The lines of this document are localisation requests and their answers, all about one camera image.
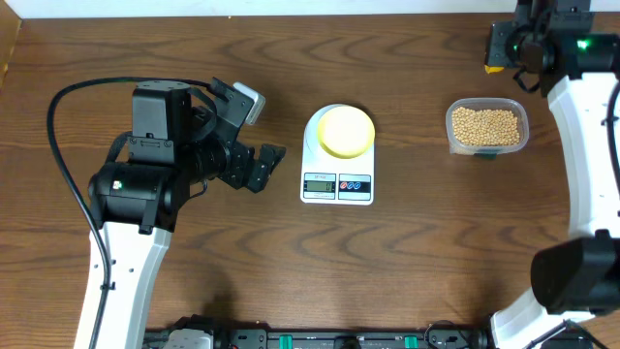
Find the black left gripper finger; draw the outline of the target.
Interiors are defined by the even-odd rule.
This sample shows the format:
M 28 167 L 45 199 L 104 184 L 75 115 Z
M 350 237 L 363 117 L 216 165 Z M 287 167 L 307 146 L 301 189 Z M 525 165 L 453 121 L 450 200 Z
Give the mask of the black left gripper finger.
M 258 158 L 257 169 L 259 172 L 257 177 L 270 177 L 285 155 L 285 147 L 264 143 Z
M 250 166 L 244 186 L 253 193 L 263 191 L 271 175 L 271 168 L 264 162 L 255 162 Z

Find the yellow plastic measuring scoop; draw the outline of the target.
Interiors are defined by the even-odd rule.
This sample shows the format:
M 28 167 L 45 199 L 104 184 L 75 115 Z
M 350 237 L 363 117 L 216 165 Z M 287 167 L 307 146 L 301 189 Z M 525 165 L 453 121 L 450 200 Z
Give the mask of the yellow plastic measuring scoop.
M 495 66 L 487 66 L 484 65 L 484 70 L 487 74 L 495 74 L 495 73 L 500 73 L 502 71 L 505 70 L 504 67 L 495 67 Z

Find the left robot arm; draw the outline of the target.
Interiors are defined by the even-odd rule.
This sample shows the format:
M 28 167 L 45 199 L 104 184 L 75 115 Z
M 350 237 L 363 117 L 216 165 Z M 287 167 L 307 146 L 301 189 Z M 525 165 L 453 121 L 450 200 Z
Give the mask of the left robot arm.
M 154 281 L 194 184 L 219 178 L 234 189 L 264 190 L 284 158 L 239 142 L 265 98 L 214 79 L 205 91 L 180 80 L 137 84 L 132 130 L 119 136 L 89 182 L 95 229 L 77 348 L 139 348 Z

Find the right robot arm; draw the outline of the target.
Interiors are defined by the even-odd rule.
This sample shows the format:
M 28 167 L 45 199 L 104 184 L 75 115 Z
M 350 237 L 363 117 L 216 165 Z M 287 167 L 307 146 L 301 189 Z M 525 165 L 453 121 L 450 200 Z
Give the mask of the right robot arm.
M 531 287 L 495 312 L 475 345 L 540 348 L 556 335 L 619 308 L 619 37 L 595 33 L 588 1 L 519 0 L 492 23 L 488 73 L 538 76 L 563 148 L 569 239 L 539 251 Z

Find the pale yellow bowl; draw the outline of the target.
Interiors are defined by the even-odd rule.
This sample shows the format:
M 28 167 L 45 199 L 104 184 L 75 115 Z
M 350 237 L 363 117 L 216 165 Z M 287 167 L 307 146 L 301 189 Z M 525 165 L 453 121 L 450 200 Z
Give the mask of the pale yellow bowl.
M 338 159 L 354 159 L 374 144 L 376 130 L 370 116 L 352 106 L 336 106 L 319 119 L 319 146 Z

